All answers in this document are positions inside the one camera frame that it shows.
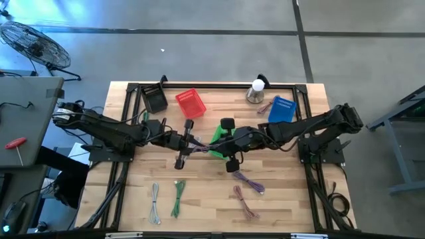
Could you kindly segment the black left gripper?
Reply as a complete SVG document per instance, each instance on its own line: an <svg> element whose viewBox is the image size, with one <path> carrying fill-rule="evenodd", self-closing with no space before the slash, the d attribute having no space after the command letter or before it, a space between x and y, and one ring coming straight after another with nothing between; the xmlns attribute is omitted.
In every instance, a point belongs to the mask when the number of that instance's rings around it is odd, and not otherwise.
<svg viewBox="0 0 425 239"><path fill-rule="evenodd" d="M184 124L184 134L178 134L177 131L166 131L158 135L155 139L155 145L172 149L178 151L179 155L174 164L174 168L177 170L183 169L186 161L186 155L191 153L189 149L189 139L191 136L191 131L193 129L194 121L191 119L186 119Z"/></svg>

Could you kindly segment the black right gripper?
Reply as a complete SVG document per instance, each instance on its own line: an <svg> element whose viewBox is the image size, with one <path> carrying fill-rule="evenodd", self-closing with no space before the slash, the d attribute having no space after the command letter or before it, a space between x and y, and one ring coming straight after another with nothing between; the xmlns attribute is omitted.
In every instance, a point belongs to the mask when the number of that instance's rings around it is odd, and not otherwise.
<svg viewBox="0 0 425 239"><path fill-rule="evenodd" d="M235 128L233 118L222 118L220 126L227 133L231 133ZM251 150L263 149L264 137L259 129L245 126L235 130L233 135L220 139L219 152L224 156L234 155L238 152L248 152ZM240 163L235 156L230 156L226 162L226 172L233 173L240 169Z"/></svg>

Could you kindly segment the red plastic basket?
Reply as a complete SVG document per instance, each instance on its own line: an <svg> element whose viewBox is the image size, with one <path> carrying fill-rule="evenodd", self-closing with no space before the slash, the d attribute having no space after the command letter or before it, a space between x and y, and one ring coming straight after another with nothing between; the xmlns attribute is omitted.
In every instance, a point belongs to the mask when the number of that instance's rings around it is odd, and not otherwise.
<svg viewBox="0 0 425 239"><path fill-rule="evenodd" d="M177 94L175 99L187 119L201 117L207 110L201 97L194 88Z"/></svg>

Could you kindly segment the black plastic basket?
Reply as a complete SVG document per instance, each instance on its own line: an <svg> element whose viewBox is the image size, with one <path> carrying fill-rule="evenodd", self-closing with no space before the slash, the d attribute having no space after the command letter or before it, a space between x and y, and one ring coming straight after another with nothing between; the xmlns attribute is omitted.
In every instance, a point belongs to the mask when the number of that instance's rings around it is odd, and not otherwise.
<svg viewBox="0 0 425 239"><path fill-rule="evenodd" d="M149 113L156 114L167 109L167 98L160 83L143 87L141 95L145 108Z"/></svg>

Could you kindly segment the blue plastic basket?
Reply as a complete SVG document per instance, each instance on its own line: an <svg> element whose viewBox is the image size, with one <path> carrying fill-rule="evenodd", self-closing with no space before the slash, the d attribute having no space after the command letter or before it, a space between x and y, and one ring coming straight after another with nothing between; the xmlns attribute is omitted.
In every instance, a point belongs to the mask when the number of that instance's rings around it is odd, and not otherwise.
<svg viewBox="0 0 425 239"><path fill-rule="evenodd" d="M297 104L293 101L276 96L268 116L269 123L288 122L291 123L296 111Z"/></svg>

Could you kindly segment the green plastic basket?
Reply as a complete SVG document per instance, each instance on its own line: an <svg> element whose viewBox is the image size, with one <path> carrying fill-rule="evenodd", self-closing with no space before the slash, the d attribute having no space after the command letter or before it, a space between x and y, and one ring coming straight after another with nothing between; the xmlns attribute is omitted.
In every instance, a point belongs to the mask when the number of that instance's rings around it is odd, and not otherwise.
<svg viewBox="0 0 425 239"><path fill-rule="evenodd" d="M223 129L223 128L221 127L221 125L219 125L219 126L217 127L217 129L216 129L216 131L215 131L215 133L214 133L214 135L213 135L212 139L211 139L211 144L212 144L212 143L214 143L216 140L220 139L220 138L221 138L221 136L222 136L222 134L226 134L226 133L227 133L227 130ZM218 157L218 158L220 158L220 159L222 159L222 160L224 160L224 161L228 161L228 160L229 160L229 157L224 157L224 156L222 155L222 153L219 153L219 152L217 152L217 151L209 151L209 153L210 153L212 156L214 156L214 157Z"/></svg>

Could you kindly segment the light bulb on metal base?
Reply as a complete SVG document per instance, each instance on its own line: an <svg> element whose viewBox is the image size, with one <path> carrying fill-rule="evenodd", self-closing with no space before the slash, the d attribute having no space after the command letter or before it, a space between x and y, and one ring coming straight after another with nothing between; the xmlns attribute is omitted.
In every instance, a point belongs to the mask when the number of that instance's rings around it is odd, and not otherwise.
<svg viewBox="0 0 425 239"><path fill-rule="evenodd" d="M265 83L262 80L254 80L246 92L246 99L252 104L261 103L264 99L264 87Z"/></svg>

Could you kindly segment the white paper sheet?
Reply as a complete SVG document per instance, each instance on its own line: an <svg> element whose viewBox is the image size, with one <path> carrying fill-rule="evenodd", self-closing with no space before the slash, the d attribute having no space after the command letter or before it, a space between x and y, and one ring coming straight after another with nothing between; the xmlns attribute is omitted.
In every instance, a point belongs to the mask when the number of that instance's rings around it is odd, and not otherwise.
<svg viewBox="0 0 425 239"><path fill-rule="evenodd" d="M85 165L89 165L90 152L81 148L81 146L82 146L81 143L75 143L70 153L68 154L68 158L71 158Z"/></svg>

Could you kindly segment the grey side table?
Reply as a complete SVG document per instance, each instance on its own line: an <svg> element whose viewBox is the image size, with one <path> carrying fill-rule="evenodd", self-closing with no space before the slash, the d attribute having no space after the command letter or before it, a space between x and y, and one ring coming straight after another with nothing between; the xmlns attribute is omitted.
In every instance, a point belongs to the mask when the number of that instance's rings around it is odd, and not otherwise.
<svg viewBox="0 0 425 239"><path fill-rule="evenodd" d="M19 147L23 167L35 164L57 100L64 96L61 77L0 77L0 168L21 167L10 141L26 137Z"/></svg>

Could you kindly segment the grey metal cart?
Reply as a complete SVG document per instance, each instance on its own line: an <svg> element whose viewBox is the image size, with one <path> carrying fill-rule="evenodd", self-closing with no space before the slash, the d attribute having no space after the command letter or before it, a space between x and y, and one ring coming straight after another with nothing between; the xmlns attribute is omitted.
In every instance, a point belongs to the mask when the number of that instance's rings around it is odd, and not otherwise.
<svg viewBox="0 0 425 239"><path fill-rule="evenodd" d="M383 127L391 142L403 183L388 188L391 195L425 189L417 163L425 163L425 85L401 99L389 113L367 124L369 131Z"/></svg>

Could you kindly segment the dark grey desk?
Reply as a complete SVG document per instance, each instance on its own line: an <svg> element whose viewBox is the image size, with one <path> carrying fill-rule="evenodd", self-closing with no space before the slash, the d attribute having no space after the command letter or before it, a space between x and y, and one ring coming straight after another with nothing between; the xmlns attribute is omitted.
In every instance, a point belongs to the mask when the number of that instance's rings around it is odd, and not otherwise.
<svg viewBox="0 0 425 239"><path fill-rule="evenodd" d="M11 174L9 186L0 204L0 223L11 203L19 201L22 196L32 192L23 198L26 206L21 214L22 224L19 234L27 233L27 230L33 225L33 221L35 220L35 214L41 198L40 189L42 188L47 171L48 167L45 165L0 169L0 173Z"/></svg>

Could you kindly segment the black floor fan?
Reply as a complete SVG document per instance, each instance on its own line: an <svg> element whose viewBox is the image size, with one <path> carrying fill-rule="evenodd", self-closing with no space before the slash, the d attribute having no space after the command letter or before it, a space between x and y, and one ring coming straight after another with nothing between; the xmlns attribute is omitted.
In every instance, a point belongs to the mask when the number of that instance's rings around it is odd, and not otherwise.
<svg viewBox="0 0 425 239"><path fill-rule="evenodd" d="M82 80L80 75L65 70L71 64L69 53L44 33L16 21L7 21L0 25L0 37L29 60L43 65L51 76L52 71L60 71L74 77L66 81Z"/></svg>

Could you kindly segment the black computer mouse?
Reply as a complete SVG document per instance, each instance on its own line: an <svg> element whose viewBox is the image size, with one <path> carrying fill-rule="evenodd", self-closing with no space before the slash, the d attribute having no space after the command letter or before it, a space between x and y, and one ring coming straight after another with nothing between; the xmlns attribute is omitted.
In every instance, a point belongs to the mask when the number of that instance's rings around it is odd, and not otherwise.
<svg viewBox="0 0 425 239"><path fill-rule="evenodd" d="M1 220L1 233L3 235L17 234L22 228L23 215L26 203L22 200L12 202L5 211Z"/></svg>

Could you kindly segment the black aluminium table frame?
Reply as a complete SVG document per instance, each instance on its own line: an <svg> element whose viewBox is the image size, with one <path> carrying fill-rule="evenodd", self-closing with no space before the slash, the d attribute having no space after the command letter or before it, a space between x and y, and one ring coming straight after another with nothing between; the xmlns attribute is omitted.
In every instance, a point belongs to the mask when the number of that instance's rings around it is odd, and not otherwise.
<svg viewBox="0 0 425 239"><path fill-rule="evenodd" d="M250 83L226 82L168 82L165 95L169 101L166 111L152 114L151 119L167 118L167 125L184 131L185 117L175 99L177 94L195 88L207 110L194 119L192 134L209 143L221 118L234 118L236 127L257 127L267 122L266 115L257 114L260 106L249 104L245 93ZM323 84L272 84L265 89L265 100L279 95L293 100L298 95L298 106L293 120L305 119L303 103L309 98L312 115L329 110ZM119 231L154 232L313 232L312 207L309 202L305 167L298 159L298 148L290 152L263 149L244 153L240 168L249 179L263 183L266 191L257 193L246 183L236 180L225 169L225 161L209 153L194 153L181 170L174 169L176 151L154 146L137 147L129 164ZM112 163L103 162L88 173L76 226L82 226L106 195ZM170 216L175 204L175 181L186 180L179 216ZM149 222L151 187L159 184L157 197L161 224ZM246 204L260 215L248 220L233 187L239 185Z"/></svg>

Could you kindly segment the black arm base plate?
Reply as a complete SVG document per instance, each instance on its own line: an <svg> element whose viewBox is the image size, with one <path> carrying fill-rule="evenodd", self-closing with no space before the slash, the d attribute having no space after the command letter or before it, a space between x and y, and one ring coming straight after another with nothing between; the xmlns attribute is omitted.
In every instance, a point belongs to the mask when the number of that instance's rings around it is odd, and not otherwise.
<svg viewBox="0 0 425 239"><path fill-rule="evenodd" d="M345 162L343 149L350 144L350 141L341 143L339 138L335 138L328 143L319 144L317 147L310 141L310 138L303 138L297 143L301 163L341 164Z"/></svg>
<svg viewBox="0 0 425 239"><path fill-rule="evenodd" d="M93 145L96 147L90 150L89 161L91 162L130 162L133 160L135 153L134 145L131 145L123 153L119 153L112 148L106 147L103 141L96 138L94 138Z"/></svg>

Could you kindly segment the white bracket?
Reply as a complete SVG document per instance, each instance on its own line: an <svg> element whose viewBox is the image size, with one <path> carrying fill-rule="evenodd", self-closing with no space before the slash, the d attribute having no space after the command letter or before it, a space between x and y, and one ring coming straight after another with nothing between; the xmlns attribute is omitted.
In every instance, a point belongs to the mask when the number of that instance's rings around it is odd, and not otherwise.
<svg viewBox="0 0 425 239"><path fill-rule="evenodd" d="M136 239L143 238L143 232L112 232L107 233L104 239Z"/></svg>
<svg viewBox="0 0 425 239"><path fill-rule="evenodd" d="M327 234L291 233L291 239L329 239Z"/></svg>

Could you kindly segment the red-handled hex key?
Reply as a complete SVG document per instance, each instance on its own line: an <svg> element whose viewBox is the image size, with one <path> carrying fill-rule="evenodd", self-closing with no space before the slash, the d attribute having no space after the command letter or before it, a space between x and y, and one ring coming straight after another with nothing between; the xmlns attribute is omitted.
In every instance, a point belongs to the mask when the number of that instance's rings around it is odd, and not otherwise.
<svg viewBox="0 0 425 239"><path fill-rule="evenodd" d="M26 137L20 137L20 138L16 138L12 141L10 141L9 143L7 143L5 145L5 149L15 149L17 151L18 157L19 157L19 161L21 163L21 165L23 166L23 159L21 157L21 152L19 150L19 147L24 144L27 141Z"/></svg>

